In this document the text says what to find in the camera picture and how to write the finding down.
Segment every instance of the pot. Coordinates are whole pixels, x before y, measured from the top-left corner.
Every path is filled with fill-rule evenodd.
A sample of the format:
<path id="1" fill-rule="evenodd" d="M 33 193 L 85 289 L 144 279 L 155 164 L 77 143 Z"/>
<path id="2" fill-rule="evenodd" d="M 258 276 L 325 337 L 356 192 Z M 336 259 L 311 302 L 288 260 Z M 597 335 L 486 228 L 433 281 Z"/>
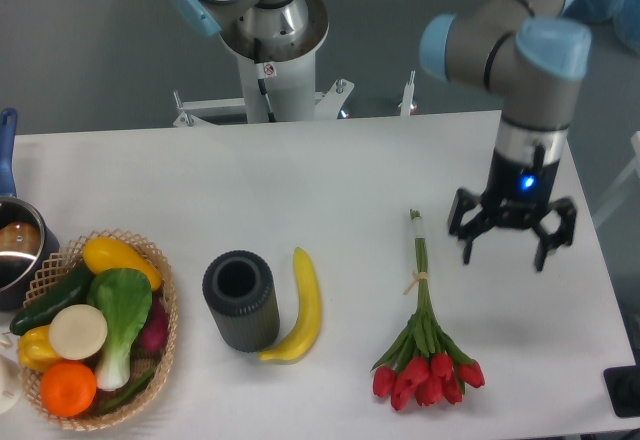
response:
<path id="1" fill-rule="evenodd" d="M 0 245 L 0 311 L 22 307 L 31 280 L 60 244 L 40 212 L 16 196 L 12 159 L 18 113 L 2 111 L 0 122 L 0 230 L 15 235 Z"/>

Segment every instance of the wicker basket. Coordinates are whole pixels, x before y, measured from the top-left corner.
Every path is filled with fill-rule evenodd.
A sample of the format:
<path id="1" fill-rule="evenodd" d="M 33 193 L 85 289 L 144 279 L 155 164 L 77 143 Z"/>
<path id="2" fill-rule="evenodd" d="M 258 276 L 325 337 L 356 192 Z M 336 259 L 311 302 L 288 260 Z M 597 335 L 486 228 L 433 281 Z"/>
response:
<path id="1" fill-rule="evenodd" d="M 169 338 L 167 345 L 155 355 L 148 354 L 142 349 L 135 347 L 131 351 L 131 380 L 135 380 L 149 368 L 155 367 L 155 375 L 144 391 L 135 396 L 129 403 L 121 406 L 117 410 L 105 415 L 97 416 L 91 414 L 91 408 L 87 413 L 83 413 L 73 418 L 62 418 L 51 415 L 42 405 L 39 394 L 40 378 L 42 374 L 20 365 L 20 378 L 22 388 L 29 403 L 38 411 L 39 415 L 47 421 L 59 425 L 65 430 L 97 430 L 110 427 L 123 422 L 127 418 L 140 412 L 156 396 L 162 385 L 164 385 L 171 364 L 173 363 L 173 351 L 176 342 L 176 328 L 178 324 L 178 309 L 176 302 L 176 290 L 171 274 L 171 267 L 162 252 L 146 238 L 131 232 L 121 230 L 92 232 L 89 236 L 80 237 L 76 241 L 69 242 L 67 247 L 60 253 L 54 253 L 46 260 L 42 268 L 36 272 L 35 279 L 31 282 L 30 290 L 27 293 L 24 306 L 26 307 L 40 295 L 45 294 L 53 285 L 60 281 L 64 275 L 82 257 L 82 249 L 87 241 L 95 237 L 118 238 L 133 247 L 144 258 L 149 260 L 160 272 L 163 279 L 161 289 L 162 298 L 169 315 Z M 117 395 L 116 392 L 98 391 L 96 401 Z"/>

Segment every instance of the white table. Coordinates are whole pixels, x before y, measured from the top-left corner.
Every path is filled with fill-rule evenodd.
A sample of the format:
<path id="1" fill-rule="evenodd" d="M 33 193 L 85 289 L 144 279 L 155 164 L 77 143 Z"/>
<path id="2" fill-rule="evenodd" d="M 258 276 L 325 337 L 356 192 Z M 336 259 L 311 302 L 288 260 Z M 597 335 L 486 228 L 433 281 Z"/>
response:
<path id="1" fill-rule="evenodd" d="M 553 198 L 579 209 L 574 245 L 532 267 L 535 236 L 491 231 L 471 264 L 447 234 L 459 186 L 486 183 L 498 112 L 295 124 L 19 137 L 18 195 L 61 243 L 128 229 L 171 262 L 178 349 L 147 410 L 87 438 L 502 439 L 623 430 L 602 372 L 633 356 L 569 150 Z M 413 312 L 409 209 L 428 236 L 431 292 L 445 330 L 481 363 L 487 385 L 462 404 L 396 414 L 371 393 L 369 368 Z M 298 309 L 294 247 L 313 258 L 325 320 L 308 356 L 263 365 L 222 341 L 202 275 L 232 249 L 273 271 L 281 334 Z M 8 314 L 0 314 L 6 328 Z M 21 401 L 3 439 L 77 438 Z"/>

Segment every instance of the blue pot handle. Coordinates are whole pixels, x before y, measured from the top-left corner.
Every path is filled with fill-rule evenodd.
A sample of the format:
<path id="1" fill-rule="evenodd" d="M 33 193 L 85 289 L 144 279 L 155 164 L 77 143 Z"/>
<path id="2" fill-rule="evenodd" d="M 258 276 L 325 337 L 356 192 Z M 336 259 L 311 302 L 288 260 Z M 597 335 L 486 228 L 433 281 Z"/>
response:
<path id="1" fill-rule="evenodd" d="M 15 197 L 16 183 L 13 180 L 11 161 L 13 159 L 13 144 L 16 138 L 18 112 L 13 108 L 6 108 L 1 114 L 0 123 L 0 196 Z"/>

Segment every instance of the red tulip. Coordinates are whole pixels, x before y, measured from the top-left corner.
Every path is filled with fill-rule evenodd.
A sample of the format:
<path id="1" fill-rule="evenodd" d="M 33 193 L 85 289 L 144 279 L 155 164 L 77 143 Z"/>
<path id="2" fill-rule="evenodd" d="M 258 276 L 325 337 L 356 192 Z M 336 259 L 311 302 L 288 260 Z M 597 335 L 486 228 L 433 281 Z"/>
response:
<path id="1" fill-rule="evenodd" d="M 396 372 L 391 368 L 382 366 L 376 370 L 373 376 L 373 394 L 380 398 L 386 398 L 393 390 L 396 382 Z"/>
<path id="2" fill-rule="evenodd" d="M 431 359 L 431 371 L 448 380 L 453 375 L 453 360 L 446 353 L 436 353 Z"/>
<path id="3" fill-rule="evenodd" d="M 415 388 L 412 388 L 411 386 L 398 388 L 398 383 L 399 382 L 396 382 L 393 387 L 393 392 L 391 393 L 391 406 L 396 412 L 402 410 L 407 403 L 409 403 L 409 400 L 415 390 Z"/>
<path id="4" fill-rule="evenodd" d="M 475 360 L 472 365 L 460 365 L 458 367 L 458 376 L 460 377 L 460 380 L 468 383 L 473 388 L 480 388 L 484 385 L 482 369 Z"/>
<path id="5" fill-rule="evenodd" d="M 462 401 L 462 391 L 455 375 L 451 375 L 442 383 L 442 394 L 451 405 Z"/>
<path id="6" fill-rule="evenodd" d="M 396 410 L 402 410 L 418 385 L 429 378 L 429 364 L 422 357 L 414 357 L 400 372 L 391 392 L 391 406 Z"/>
<path id="7" fill-rule="evenodd" d="M 410 380 L 414 384 L 414 389 L 418 387 L 429 377 L 429 364 L 422 357 L 414 357 L 407 364 L 405 369 L 400 372 L 403 380 Z"/>
<path id="8" fill-rule="evenodd" d="M 430 375 L 424 382 L 418 385 L 416 401 L 418 405 L 429 406 L 442 400 L 442 379 Z"/>

